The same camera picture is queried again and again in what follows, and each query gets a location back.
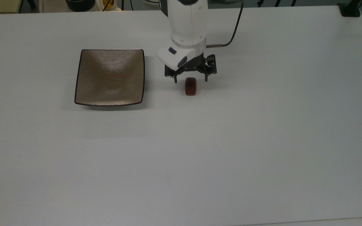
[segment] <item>table surface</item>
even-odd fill
[[[208,44],[238,11],[209,10]],[[362,217],[362,17],[246,8],[208,82],[164,76],[169,31],[158,11],[0,15],[0,226]],[[141,104],[74,104],[82,49],[135,48]]]
[[[0,1],[0,13],[19,13],[22,0]]]

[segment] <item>square plate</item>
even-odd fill
[[[139,104],[143,100],[144,89],[143,50],[82,50],[76,80],[76,104]]]

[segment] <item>cable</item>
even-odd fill
[[[104,12],[105,9],[107,8],[108,4],[110,4],[110,2],[111,2],[111,0],[109,0],[109,1],[107,2],[107,4],[105,5],[105,7],[104,7],[104,9],[103,9],[103,12]]]
[[[235,33],[237,32],[238,24],[240,23],[240,18],[241,18],[241,13],[243,12],[243,8],[244,8],[244,0],[241,0],[240,13],[238,14],[237,23],[235,24],[235,28],[234,28],[233,35],[231,36],[231,40],[228,43],[222,45],[222,47],[223,46],[228,46],[233,41]]]
[[[263,0],[259,0],[259,1],[257,2],[258,8],[259,8],[262,4],[263,4]]]
[[[235,24],[235,28],[234,28],[234,33],[231,36],[231,40],[226,43],[226,44],[215,44],[215,45],[207,45],[207,48],[217,48],[217,47],[224,47],[224,46],[228,46],[234,39],[235,33],[237,32],[237,28],[238,28],[238,24],[240,23],[240,18],[241,18],[241,13],[243,12],[243,8],[244,8],[244,0],[240,0],[241,1],[241,8],[240,8],[240,14],[238,14],[238,19],[237,19],[237,23]]]

